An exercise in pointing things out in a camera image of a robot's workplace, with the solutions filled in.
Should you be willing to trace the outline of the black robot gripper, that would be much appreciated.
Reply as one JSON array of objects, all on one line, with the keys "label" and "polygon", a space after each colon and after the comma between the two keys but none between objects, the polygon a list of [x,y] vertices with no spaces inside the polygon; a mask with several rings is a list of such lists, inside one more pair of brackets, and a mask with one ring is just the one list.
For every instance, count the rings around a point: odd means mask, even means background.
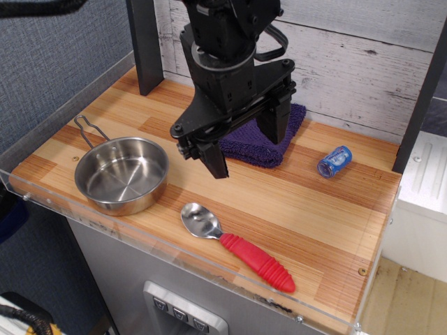
[{"label": "black robot gripper", "polygon": [[295,64],[281,59],[288,40],[274,26],[265,31],[280,48],[257,53],[255,43],[246,43],[242,55],[229,60],[207,53],[198,44],[190,26],[180,34],[195,94],[170,133],[185,159],[202,161],[215,179],[228,178],[226,159],[218,141],[255,119],[273,144],[286,135],[295,83]]}]

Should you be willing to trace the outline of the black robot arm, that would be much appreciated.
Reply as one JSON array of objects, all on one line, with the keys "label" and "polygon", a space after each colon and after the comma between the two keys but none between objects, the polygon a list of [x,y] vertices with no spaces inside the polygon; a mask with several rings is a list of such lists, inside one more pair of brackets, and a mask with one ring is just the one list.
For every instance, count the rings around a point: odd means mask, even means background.
[{"label": "black robot arm", "polygon": [[279,1],[185,1],[190,23],[180,34],[194,84],[191,104],[171,136],[185,159],[199,159],[216,179],[228,177],[219,141],[256,120],[273,144],[286,135],[295,63],[287,37],[272,25]]}]

